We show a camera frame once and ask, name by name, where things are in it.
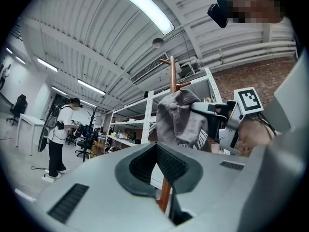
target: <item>gray cap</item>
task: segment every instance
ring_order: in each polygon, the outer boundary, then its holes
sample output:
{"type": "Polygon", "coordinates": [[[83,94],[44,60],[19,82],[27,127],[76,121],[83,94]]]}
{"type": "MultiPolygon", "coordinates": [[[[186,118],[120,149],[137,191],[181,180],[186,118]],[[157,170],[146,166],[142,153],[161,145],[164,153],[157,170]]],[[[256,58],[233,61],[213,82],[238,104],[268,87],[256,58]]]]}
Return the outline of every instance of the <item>gray cap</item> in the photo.
{"type": "Polygon", "coordinates": [[[169,94],[160,101],[156,114],[158,140],[211,152],[207,119],[191,111],[194,102],[201,101],[187,89],[169,94]]]}

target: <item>fluorescent ceiling light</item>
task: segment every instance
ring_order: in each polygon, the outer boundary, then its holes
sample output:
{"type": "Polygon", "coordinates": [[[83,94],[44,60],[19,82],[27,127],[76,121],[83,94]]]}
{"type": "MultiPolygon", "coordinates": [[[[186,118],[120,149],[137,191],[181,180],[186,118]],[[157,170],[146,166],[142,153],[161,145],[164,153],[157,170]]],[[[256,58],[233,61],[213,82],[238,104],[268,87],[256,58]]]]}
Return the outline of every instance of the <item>fluorescent ceiling light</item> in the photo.
{"type": "Polygon", "coordinates": [[[62,92],[61,90],[55,88],[55,87],[52,87],[54,90],[58,91],[59,93],[63,94],[63,95],[67,95],[65,92],[62,92]]]}
{"type": "Polygon", "coordinates": [[[130,0],[136,6],[139,7],[160,29],[160,31],[166,35],[173,31],[175,27],[163,13],[162,10],[152,0],[130,0]]]}
{"type": "Polygon", "coordinates": [[[88,105],[90,105],[90,106],[94,106],[94,107],[96,107],[94,104],[91,104],[91,103],[88,103],[88,102],[85,102],[85,101],[83,101],[83,100],[80,100],[82,103],[85,103],[85,104],[88,104],[88,105]]]}
{"type": "Polygon", "coordinates": [[[10,54],[13,53],[9,48],[6,48],[6,50],[7,50],[10,54]]]}
{"type": "Polygon", "coordinates": [[[19,60],[20,62],[22,62],[23,64],[25,64],[25,61],[23,61],[21,58],[19,58],[18,56],[16,56],[17,60],[19,60]]]}
{"type": "Polygon", "coordinates": [[[46,67],[52,69],[53,71],[58,72],[58,69],[56,67],[50,65],[49,63],[46,63],[42,59],[38,58],[38,62],[40,62],[42,65],[45,65],[46,67]]]}
{"type": "Polygon", "coordinates": [[[84,85],[84,86],[86,86],[86,87],[88,87],[88,88],[90,88],[90,89],[92,89],[92,90],[94,90],[94,91],[96,91],[96,92],[98,92],[98,93],[100,93],[101,95],[105,95],[105,92],[103,92],[102,90],[100,90],[100,89],[98,89],[96,87],[93,87],[92,85],[90,85],[88,83],[85,83],[84,81],[82,81],[80,79],[77,79],[77,82],[82,84],[82,85],[84,85]]]}

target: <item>man in white shirt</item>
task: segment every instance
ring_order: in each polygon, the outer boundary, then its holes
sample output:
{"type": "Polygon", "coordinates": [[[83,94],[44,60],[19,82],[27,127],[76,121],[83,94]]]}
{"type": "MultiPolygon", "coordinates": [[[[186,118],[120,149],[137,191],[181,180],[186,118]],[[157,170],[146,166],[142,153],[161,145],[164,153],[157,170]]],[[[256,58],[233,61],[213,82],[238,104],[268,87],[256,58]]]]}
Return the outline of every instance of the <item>man in white shirt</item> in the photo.
{"type": "Polygon", "coordinates": [[[79,110],[80,104],[78,98],[73,98],[70,99],[69,105],[62,106],[57,118],[57,125],[49,132],[48,176],[50,178],[60,178],[61,174],[69,171],[62,162],[62,147],[66,141],[68,130],[78,128],[71,121],[73,110],[79,110]]]}
{"type": "Polygon", "coordinates": [[[3,69],[1,79],[0,79],[0,90],[3,88],[3,85],[5,83],[5,79],[10,75],[10,68],[11,68],[11,65],[9,65],[9,67],[3,69]]]}

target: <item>hair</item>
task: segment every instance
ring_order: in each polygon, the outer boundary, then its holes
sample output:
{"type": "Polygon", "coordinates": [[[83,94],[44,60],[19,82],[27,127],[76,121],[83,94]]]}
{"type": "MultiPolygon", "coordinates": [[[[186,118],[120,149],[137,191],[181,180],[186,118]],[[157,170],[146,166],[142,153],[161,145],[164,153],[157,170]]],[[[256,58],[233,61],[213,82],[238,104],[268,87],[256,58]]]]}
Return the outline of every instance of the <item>hair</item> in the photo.
{"type": "Polygon", "coordinates": [[[69,103],[70,104],[78,104],[78,105],[80,105],[81,101],[78,98],[72,98],[72,99],[69,99],[69,103]]]}

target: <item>wooden coat rack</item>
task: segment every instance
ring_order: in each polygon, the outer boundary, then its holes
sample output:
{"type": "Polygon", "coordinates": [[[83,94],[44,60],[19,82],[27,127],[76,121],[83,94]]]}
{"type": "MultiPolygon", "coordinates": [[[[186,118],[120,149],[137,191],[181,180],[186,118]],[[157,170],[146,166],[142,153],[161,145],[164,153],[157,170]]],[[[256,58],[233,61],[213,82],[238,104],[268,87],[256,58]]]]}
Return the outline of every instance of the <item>wooden coat rack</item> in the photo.
{"type": "MultiPolygon", "coordinates": [[[[170,92],[175,93],[178,90],[180,90],[182,87],[188,86],[191,84],[191,82],[186,82],[183,84],[177,84],[176,79],[176,65],[175,65],[175,57],[170,56],[170,62],[159,59],[160,62],[170,65],[170,92]]],[[[161,190],[161,197],[160,200],[157,201],[159,207],[161,210],[165,213],[166,207],[168,206],[169,202],[169,193],[170,193],[170,185],[167,182],[166,178],[163,179],[163,185],[161,190]]]]}

